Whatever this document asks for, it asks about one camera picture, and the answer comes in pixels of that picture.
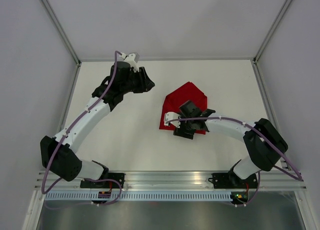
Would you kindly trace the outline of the red cloth napkin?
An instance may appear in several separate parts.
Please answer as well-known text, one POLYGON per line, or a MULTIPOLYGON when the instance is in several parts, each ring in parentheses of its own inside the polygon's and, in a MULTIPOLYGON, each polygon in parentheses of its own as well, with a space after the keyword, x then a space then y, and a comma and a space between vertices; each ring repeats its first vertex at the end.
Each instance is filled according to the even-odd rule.
POLYGON ((175 112, 179 114, 179 107, 187 101, 192 101, 202 111, 205 111, 208 107, 207 96, 199 88, 197 88, 196 85, 188 81, 165 97, 159 123, 160 130, 174 131, 176 129, 172 123, 170 123, 169 126, 165 126, 165 114, 167 112, 175 112))

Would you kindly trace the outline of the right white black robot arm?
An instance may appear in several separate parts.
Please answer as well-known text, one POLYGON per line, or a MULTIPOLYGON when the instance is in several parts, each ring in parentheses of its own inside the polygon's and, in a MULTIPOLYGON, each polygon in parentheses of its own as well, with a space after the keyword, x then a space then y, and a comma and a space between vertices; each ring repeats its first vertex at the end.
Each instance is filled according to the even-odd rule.
POLYGON ((229 184, 235 188, 260 171, 269 172, 288 150, 288 144, 268 119, 246 123, 213 109, 202 111, 190 100, 180 106, 179 113, 166 113, 164 123, 173 125, 173 134, 183 138, 193 139, 196 131, 205 131, 244 143, 248 156, 236 162, 227 173, 229 184))

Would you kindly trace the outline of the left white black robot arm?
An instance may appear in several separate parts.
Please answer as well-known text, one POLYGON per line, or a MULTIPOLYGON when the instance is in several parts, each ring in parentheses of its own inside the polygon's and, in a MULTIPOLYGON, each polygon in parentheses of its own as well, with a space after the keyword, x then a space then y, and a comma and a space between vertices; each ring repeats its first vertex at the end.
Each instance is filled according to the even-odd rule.
POLYGON ((76 153, 94 127, 123 101, 127 93, 149 92, 155 83, 143 66, 137 70, 125 61, 112 65, 110 75, 93 91, 83 112, 55 136, 40 141, 42 165, 70 182, 75 178, 91 179, 98 188, 109 183, 108 168, 97 161, 81 160, 76 153))

